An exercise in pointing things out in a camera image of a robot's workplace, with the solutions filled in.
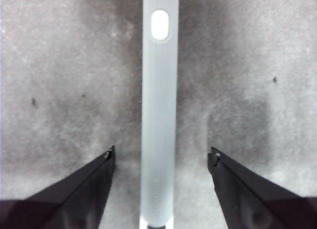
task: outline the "oval button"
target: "oval button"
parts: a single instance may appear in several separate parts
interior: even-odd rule
[[[169,16],[162,9],[156,10],[151,15],[151,34],[157,41],[164,41],[169,33]]]

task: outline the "dark spot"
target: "dark spot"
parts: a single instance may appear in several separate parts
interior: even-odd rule
[[[32,98],[32,105],[33,105],[33,106],[36,106],[36,100],[35,100],[35,98]]]

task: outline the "white toothbrush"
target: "white toothbrush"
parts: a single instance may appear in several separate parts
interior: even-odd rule
[[[143,0],[140,229],[173,228],[178,0]]]

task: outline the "floor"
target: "floor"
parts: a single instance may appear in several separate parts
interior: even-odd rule
[[[142,0],[1,0],[1,198],[112,144],[101,229],[138,228]],[[225,229],[215,146],[317,195],[317,0],[180,0],[175,228]]]

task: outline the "gray fabric surface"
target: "gray fabric surface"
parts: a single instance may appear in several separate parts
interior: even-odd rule
[[[226,228],[211,145],[317,195],[317,0],[180,0],[179,15],[175,228]],[[100,228],[138,227],[141,40],[142,0],[1,0],[2,199],[114,144]]]

